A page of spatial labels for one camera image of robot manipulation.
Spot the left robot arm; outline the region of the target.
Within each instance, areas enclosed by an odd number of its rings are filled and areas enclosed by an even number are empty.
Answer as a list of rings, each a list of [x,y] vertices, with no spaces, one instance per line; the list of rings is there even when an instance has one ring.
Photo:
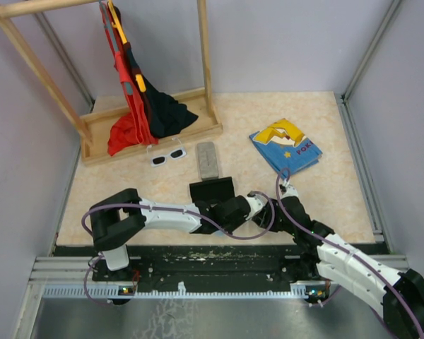
[[[268,225],[251,237],[234,235],[234,231],[261,216]],[[93,238],[95,250],[103,257],[110,275],[127,279],[133,271],[126,243],[144,230],[175,230],[187,234],[220,232],[238,240],[265,235],[275,220],[275,206],[262,192],[232,197],[224,202],[197,201],[187,205],[156,203],[141,198],[136,189],[125,189],[92,206],[82,217],[82,226]]]

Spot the black glasses case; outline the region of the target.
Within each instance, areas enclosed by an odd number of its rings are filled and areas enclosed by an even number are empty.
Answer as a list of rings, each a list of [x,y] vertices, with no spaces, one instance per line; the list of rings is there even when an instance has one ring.
[[[209,179],[189,185],[192,201],[226,201],[235,197],[232,177]]]

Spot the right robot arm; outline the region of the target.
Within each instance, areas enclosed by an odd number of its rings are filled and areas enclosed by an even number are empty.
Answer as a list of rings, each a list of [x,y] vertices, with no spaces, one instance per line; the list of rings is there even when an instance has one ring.
[[[424,277],[412,268],[383,264],[344,241],[325,224],[310,219],[299,198],[267,203],[270,230],[287,232],[309,257],[302,273],[325,278],[357,297],[396,338],[424,338]]]

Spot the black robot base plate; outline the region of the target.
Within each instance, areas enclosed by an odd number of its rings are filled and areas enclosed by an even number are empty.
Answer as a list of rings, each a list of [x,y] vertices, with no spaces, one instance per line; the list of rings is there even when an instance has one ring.
[[[296,245],[130,246],[129,267],[95,264],[93,281],[129,283],[138,292],[288,292],[318,281],[315,260]]]

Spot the grey glasses case green lining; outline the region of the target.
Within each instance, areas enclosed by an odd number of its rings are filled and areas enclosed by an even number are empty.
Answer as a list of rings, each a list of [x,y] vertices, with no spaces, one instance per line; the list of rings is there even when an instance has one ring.
[[[212,141],[196,145],[196,158],[199,166],[199,176],[202,181],[219,178],[218,158],[215,144]]]

